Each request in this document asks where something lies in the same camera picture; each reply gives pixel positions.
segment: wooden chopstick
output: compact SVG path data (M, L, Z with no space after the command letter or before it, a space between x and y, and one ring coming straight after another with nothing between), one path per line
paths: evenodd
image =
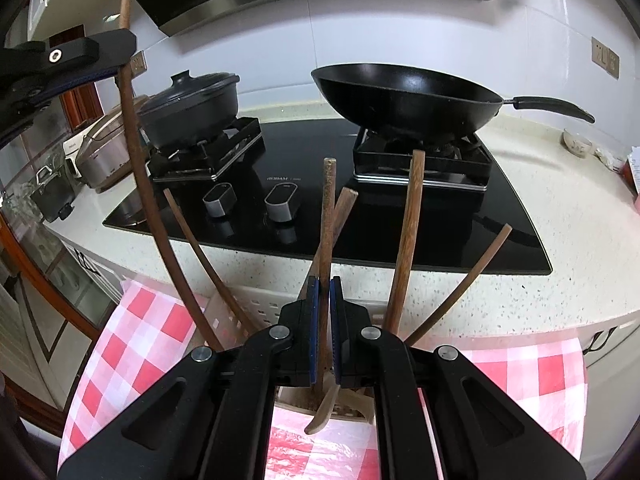
M402 220L402 233L400 235L400 247L396 260L396 271L391 285L389 302L386 306L382 328L389 332L398 333L404 298L409 284L411 266L414 262L415 239L418 233L420 221L420 205L422 203L422 181L424 180L424 151L414 150L411 159L409 186L406 191L404 204L404 219Z
M131 0L121 0L120 3L120 26L129 28ZM158 252L164 261L166 270L174 282L174 287L178 291L182 302L188 313L196 324L197 329L202 334L208 345L215 351L223 351L220 341L207 322L200 306L196 301L187 279L184 277L180 264L175 257L174 250L169 243L158 204L154 197L151 182L146 176L145 156L140 145L140 135L138 134L138 119L133 107L133 88L131 87L131 66L129 63L118 70L118 89L120 91L120 105L122 106L122 123L124 126L124 136L127 141L127 151L133 168L133 175L136 179L136 186L140 195L143 210L146 215L146 223L158 246Z
M485 267L494 259L495 254L500 250L502 244L506 241L511 233L511 226L505 224L498 233L495 240L487 248L484 254L480 257L478 262L473 266L469 273L464 277L460 284L453 290L449 297L442 302L442 304L431 314L427 321L422 323L414 332L404 340L409 346L413 346L420 338L425 335L442 317L449 311L449 309L456 304L456 302L462 297L466 290L476 280L476 278L482 274Z
M358 192L350 189L349 187L343 187L340 196L338 197L338 202L335 203L334 207L334 221L333 221L333 236L334 236L334 246L338 241L338 237L342 232L342 228L351 213L351 209L353 205L356 203L356 199L358 198ZM320 261L320 246L318 246L318 250L314 255L314 259L309 266L309 272L306 274L306 278L302 283L302 287L300 288L300 293L298 294L299 300L304 300L306 298L306 282L309 276L317 276L318 275L318 264Z
M318 378L314 391L322 399L324 370L328 367L327 324L329 319L329 281L331 280L331 260L334 250L334 202L335 202L335 159L324 160L324 186L322 187L322 218L320 221L320 247L318 257L318 279L320 281L320 305L318 312Z
M171 208L171 211L174 213L175 219L178 221L178 224L180 225L180 229L182 229L182 232L184 236L187 238L187 241L189 242L189 244L191 245L193 252L196 253L196 256L198 257L198 260L200 261L202 267L204 267L205 272L207 273L207 275L209 276L213 284L216 286L216 289L218 290L220 297L223 299L226 305L231 309L231 312L234 314L234 316L238 318L238 321L242 324L242 328L244 328L249 333L249 335L253 335L256 332L258 332L258 330L260 329L257 327L254 320L251 319L249 315L238 304L238 301L236 300L234 295L231 293L228 286L226 286L225 282L223 282L220 279L220 276L218 276L218 273L211 265L209 259L205 256L204 252L202 251L202 248L200 247L200 244L196 240L196 237L193 235L193 232L191 231L189 225L187 224L187 221L184 219L184 215L180 210L180 206L178 206L178 204L176 203L174 196L171 193L171 190L165 189L164 196L166 197L166 200L169 203L169 207Z

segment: black clamp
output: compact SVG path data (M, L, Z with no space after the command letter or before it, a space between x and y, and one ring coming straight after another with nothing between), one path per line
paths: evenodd
M263 478L276 387L310 386L318 373L318 293L311 278L304 300L240 348L196 348L69 457L58 478ZM330 306L337 382L374 389L382 479L436 480L438 468L449 480L585 479L580 463L455 348L425 352L372 326L366 308L344 301L339 278Z
M136 37L124 28L49 49L41 41L0 49L0 149L29 128L52 98L115 76L135 51Z

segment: black glass cooktop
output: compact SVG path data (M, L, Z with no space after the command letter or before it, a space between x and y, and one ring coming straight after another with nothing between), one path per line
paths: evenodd
M223 219L206 213L202 197L212 183L171 184L176 201L203 245L311 259L319 242L322 160L337 159L337 190L359 193L334 249L334 262L393 267L404 213L406 188L360 184L353 179L352 148L358 127L346 120L289 121L262 124L263 146L223 175L238 202ZM264 197L280 182L298 185L302 204L292 222L276 224ZM171 238L185 240L164 200L156 193ZM549 274L551 265L527 212L504 173L494 164L486 192L424 188L414 269L466 271L484 253L505 223L513 231L485 272ZM104 225L148 234L135 190Z

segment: black wok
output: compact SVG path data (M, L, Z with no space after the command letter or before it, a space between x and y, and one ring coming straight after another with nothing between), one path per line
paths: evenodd
M354 63L323 66L311 75L329 104L352 123L428 144L450 142L479 130L503 104L595 122L591 114L567 101L549 97L505 101L471 81L421 68Z

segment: metal screw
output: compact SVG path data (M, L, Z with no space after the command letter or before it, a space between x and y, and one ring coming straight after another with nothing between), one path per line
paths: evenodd
M284 325L275 325L271 327L271 330L269 330L269 335L274 339L284 339L289 335L289 333L289 328Z
M52 50L51 53L49 54L50 63L57 63L60 61L61 58L62 58L62 51L59 48L57 48L56 50Z
M375 326L366 326L360 330L360 335L364 339L375 340L382 335L382 332L380 332L380 329Z
M198 346L191 351L191 359L197 363L208 361L213 355L213 350L208 346Z
M445 361L455 361L458 358L458 351L453 346L444 345L438 348L438 355Z

